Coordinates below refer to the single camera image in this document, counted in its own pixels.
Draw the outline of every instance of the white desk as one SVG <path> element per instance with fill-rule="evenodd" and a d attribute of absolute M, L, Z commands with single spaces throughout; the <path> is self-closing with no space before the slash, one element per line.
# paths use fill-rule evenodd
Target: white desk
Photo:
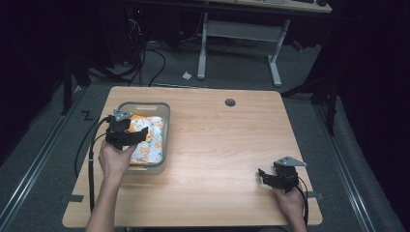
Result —
<path fill-rule="evenodd" d="M 303 11 L 312 13 L 330 13 L 332 8 L 329 5 L 320 7 L 316 3 L 302 3 L 296 1 L 284 0 L 281 4 L 265 3 L 256 0 L 210 0 L 209 2 L 228 3 L 237 5 L 246 5 L 254 7 L 275 8 L 287 11 Z M 268 63 L 271 69 L 274 85 L 281 86 L 280 77 L 278 74 L 277 59 L 283 40 L 290 23 L 290 19 L 286 19 L 280 27 L 264 26 L 256 24 L 245 24 L 218 20 L 208 20 L 208 14 L 204 14 L 203 29 L 202 29 L 202 47 L 199 54 L 198 64 L 198 79 L 205 78 L 206 72 L 206 42 L 208 36 L 235 38 L 252 41 L 264 41 L 276 43 L 272 55 L 268 56 Z"/>

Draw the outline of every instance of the metal rail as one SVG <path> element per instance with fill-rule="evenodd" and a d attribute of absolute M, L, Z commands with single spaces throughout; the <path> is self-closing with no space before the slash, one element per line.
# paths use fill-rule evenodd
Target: metal rail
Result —
<path fill-rule="evenodd" d="M 26 199 L 31 188 L 36 183 L 38 177 L 40 176 L 45 166 L 45 163 L 48 161 L 48 158 L 51 156 L 51 151 L 54 147 L 54 143 L 58 139 L 61 130 L 64 128 L 68 119 L 70 118 L 75 105 L 79 102 L 80 99 L 82 99 L 84 94 L 85 90 L 81 88 L 76 89 L 77 97 L 75 98 L 72 107 L 65 116 L 61 116 L 60 119 L 57 121 L 57 123 L 51 130 L 50 134 L 48 135 L 47 139 L 45 140 L 45 143 L 43 144 L 42 148 L 37 153 L 33 163 L 30 165 L 28 171 L 18 184 L 15 193 L 10 198 L 9 203 L 3 209 L 0 215 L 0 232 L 8 231 L 10 225 L 13 222 L 13 219 L 15 218 L 15 215 L 20 209 L 21 205 L 24 203 L 24 200 Z"/>
<path fill-rule="evenodd" d="M 341 181 L 346 189 L 347 196 L 349 197 L 350 203 L 353 207 L 353 210 L 356 214 L 356 217 L 362 227 L 363 231 L 374 232 L 376 231 L 373 222 L 369 214 L 367 213 L 366 205 L 363 201 L 362 195 L 360 194 L 356 184 L 350 175 L 349 169 L 346 165 L 346 162 L 343 159 L 340 149 L 337 146 L 336 139 L 329 134 L 329 131 L 326 128 L 326 116 L 324 109 L 320 105 L 312 106 L 319 120 L 321 121 L 321 127 L 326 133 L 329 144 L 333 150 L 335 162 L 337 164 L 338 172 L 340 173 Z"/>

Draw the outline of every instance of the hole in table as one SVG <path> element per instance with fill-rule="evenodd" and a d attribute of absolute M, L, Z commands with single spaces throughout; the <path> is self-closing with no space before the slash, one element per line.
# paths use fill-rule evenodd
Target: hole in table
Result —
<path fill-rule="evenodd" d="M 235 102 L 235 100 L 233 100 L 233 99 L 227 99 L 227 100 L 225 100 L 225 104 L 226 104 L 227 106 L 232 107 L 232 106 L 235 106 L 236 102 Z"/>

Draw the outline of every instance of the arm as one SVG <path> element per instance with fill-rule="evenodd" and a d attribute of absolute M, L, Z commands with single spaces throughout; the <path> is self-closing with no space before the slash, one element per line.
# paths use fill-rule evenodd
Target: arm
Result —
<path fill-rule="evenodd" d="M 307 232 L 304 221 L 304 198 L 296 188 L 284 192 L 283 189 L 273 188 L 278 198 L 280 209 L 289 221 L 292 232 Z"/>
<path fill-rule="evenodd" d="M 133 145 L 126 151 L 119 151 L 105 140 L 102 142 L 99 160 L 104 179 L 96 206 L 87 223 L 87 232 L 114 230 L 118 190 L 124 173 L 130 166 L 130 157 L 135 149 L 136 145 Z"/>

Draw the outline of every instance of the human hand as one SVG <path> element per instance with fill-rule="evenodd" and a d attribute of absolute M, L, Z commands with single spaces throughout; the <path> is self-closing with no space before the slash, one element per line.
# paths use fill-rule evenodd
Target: human hand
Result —
<path fill-rule="evenodd" d="M 278 198 L 280 209 L 289 221 L 292 231 L 307 231 L 304 221 L 304 197 L 296 188 L 292 188 L 288 192 L 280 188 L 272 189 Z"/>
<path fill-rule="evenodd" d="M 100 149 L 99 161 L 104 178 L 121 180 L 130 166 L 130 158 L 137 145 L 131 145 L 127 150 L 120 151 L 105 140 Z"/>

